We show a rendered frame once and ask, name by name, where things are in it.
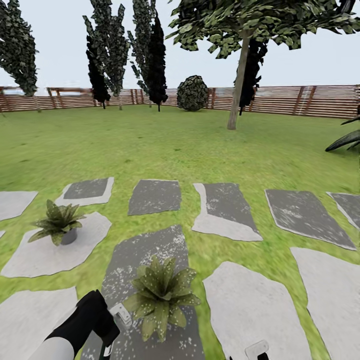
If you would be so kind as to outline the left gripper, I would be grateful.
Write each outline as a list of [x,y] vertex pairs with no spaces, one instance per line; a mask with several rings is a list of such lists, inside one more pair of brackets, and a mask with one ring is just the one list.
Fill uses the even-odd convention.
[[97,329],[94,328],[93,331],[102,339],[103,344],[107,348],[114,342],[117,336],[121,333],[118,326],[116,325],[116,321],[114,320],[113,316],[109,311],[105,323]]

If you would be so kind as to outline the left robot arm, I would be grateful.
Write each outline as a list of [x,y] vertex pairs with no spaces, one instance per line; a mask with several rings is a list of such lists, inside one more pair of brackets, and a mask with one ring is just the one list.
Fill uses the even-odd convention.
[[53,332],[27,360],[74,360],[92,330],[108,348],[121,333],[117,317],[126,329],[133,319],[121,302],[110,310],[107,308],[101,292],[90,291],[58,320]]

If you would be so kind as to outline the insectifuge atomizer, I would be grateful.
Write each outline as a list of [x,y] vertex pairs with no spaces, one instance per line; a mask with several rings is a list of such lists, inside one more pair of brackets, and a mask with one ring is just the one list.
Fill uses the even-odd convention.
[[109,347],[106,347],[103,344],[101,347],[99,360],[110,360],[113,346],[114,346],[114,343],[112,343]]

